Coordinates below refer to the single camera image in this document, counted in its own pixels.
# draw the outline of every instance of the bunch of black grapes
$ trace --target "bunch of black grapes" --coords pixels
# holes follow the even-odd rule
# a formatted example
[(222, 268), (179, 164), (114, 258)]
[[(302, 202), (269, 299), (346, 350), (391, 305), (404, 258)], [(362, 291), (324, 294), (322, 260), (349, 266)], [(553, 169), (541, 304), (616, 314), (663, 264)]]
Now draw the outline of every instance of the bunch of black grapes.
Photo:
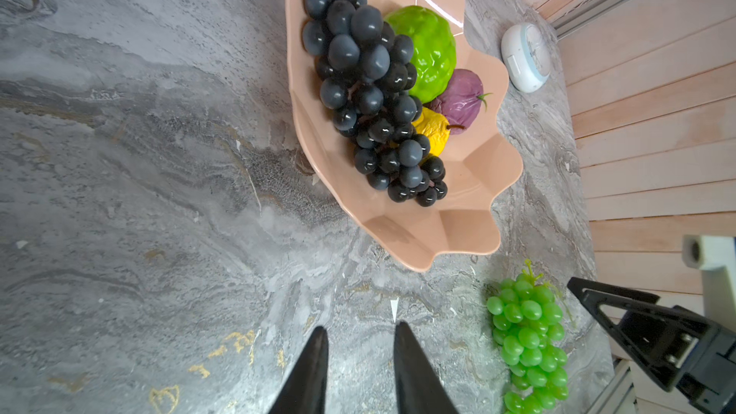
[(445, 198), (445, 166), (429, 156), (427, 136), (411, 122), (422, 102), (409, 90), (417, 81), (410, 62), (414, 42), (395, 35), (367, 0), (304, 0), (312, 18), (304, 48), (317, 59), (319, 96), (333, 111), (333, 124), (355, 144), (355, 168), (396, 202), (416, 198), (429, 207)]

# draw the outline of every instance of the gray marble surface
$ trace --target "gray marble surface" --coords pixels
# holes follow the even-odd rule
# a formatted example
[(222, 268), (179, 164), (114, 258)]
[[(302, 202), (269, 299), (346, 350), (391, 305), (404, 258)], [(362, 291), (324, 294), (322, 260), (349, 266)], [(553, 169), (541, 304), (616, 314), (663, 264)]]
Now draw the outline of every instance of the gray marble surface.
[[(486, 53), (521, 21), (556, 48), (520, 0), (467, 0)], [(557, 50), (498, 118), (525, 168), (501, 249), (427, 273), (313, 184), (287, 85), (283, 0), (0, 0), (0, 412), (266, 412), (317, 325), (328, 412), (395, 412), (398, 299), (458, 410), (501, 414), (485, 285), (526, 257), (559, 288), (595, 275)], [(612, 364), (567, 304), (578, 413)]]

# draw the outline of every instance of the fruit bowl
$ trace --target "fruit bowl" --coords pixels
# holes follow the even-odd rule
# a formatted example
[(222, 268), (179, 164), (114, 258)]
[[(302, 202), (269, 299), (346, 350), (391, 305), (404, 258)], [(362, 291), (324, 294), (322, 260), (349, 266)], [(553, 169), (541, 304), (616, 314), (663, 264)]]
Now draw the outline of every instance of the fruit bowl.
[(522, 160), (496, 126), (509, 73), (503, 62), (473, 50), (463, 35), (465, 0), (368, 0), (388, 14), (407, 5), (431, 8), (446, 18), (455, 35), (458, 69), (483, 81), (487, 108), (463, 134), (447, 142), (447, 197), (432, 207), (395, 203), (371, 188), (353, 166), (353, 147), (334, 128), (319, 99), (314, 57), (302, 46), (308, 16), (302, 0), (286, 0), (287, 67), (294, 126), (304, 152), (340, 206), (391, 255), (414, 271), (427, 271), (441, 253), (491, 254), (501, 234), (490, 211), (493, 199), (519, 179)]

